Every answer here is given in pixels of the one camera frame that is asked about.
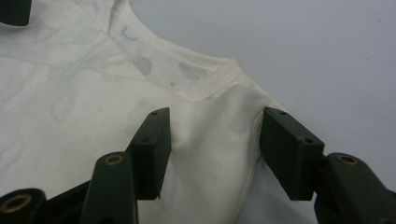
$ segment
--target neckline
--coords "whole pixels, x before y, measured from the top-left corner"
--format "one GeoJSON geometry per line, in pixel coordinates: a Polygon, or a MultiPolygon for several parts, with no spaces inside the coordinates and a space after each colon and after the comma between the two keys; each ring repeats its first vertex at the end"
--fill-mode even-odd
{"type": "Polygon", "coordinates": [[[162,39],[152,32],[134,13],[130,0],[104,0],[100,4],[95,23],[110,35],[111,15],[118,13],[125,25],[133,29],[147,44],[160,50],[169,57],[190,66],[212,71],[205,80],[189,87],[177,94],[190,101],[201,101],[224,88],[243,72],[236,59],[219,58],[181,47],[168,40],[162,39]]]}

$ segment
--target white surface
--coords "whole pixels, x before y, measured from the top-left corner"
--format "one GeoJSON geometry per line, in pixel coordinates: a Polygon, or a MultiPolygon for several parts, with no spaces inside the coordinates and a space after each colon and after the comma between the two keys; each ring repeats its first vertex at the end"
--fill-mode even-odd
{"type": "MultiPolygon", "coordinates": [[[[167,40],[236,58],[326,154],[361,158],[396,190],[396,1],[134,0],[133,8],[167,40]]],[[[312,204],[289,202],[263,167],[239,223],[269,213],[266,223],[315,223],[312,204]]]]}
{"type": "Polygon", "coordinates": [[[37,188],[52,198],[85,182],[149,112],[169,107],[162,197],[138,202],[140,222],[235,221],[260,157],[262,109],[281,108],[236,60],[160,39],[129,0],[35,0],[29,26],[4,28],[0,195],[37,188]]]}

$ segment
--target screw hole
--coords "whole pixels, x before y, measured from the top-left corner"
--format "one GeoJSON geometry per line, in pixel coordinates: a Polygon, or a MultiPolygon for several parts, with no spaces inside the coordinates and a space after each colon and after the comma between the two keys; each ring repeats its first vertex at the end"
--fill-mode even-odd
{"type": "Polygon", "coordinates": [[[114,223],[114,218],[112,217],[104,217],[102,218],[98,224],[113,224],[114,223]]]}
{"type": "Polygon", "coordinates": [[[342,162],[343,164],[349,165],[349,166],[356,166],[359,164],[358,160],[356,160],[353,157],[350,157],[348,155],[340,155],[337,156],[337,159],[342,162]]]}
{"type": "Polygon", "coordinates": [[[14,196],[6,200],[3,204],[1,204],[0,212],[1,213],[16,212],[22,209],[24,206],[26,206],[30,201],[32,201],[32,197],[29,194],[20,194],[14,196]]]}
{"type": "Polygon", "coordinates": [[[115,165],[122,162],[123,157],[121,155],[112,155],[105,159],[107,165],[115,165]]]}

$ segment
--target white t-shirt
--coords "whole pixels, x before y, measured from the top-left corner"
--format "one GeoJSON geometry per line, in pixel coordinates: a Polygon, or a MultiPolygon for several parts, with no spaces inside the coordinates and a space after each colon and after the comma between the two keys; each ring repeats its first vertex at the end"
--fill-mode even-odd
{"type": "Polygon", "coordinates": [[[141,223],[232,223],[259,158],[261,115],[280,105],[234,59],[152,33],[128,0],[37,0],[29,26],[0,27],[0,195],[48,198],[123,151],[146,115],[170,107],[162,197],[141,223]]]}

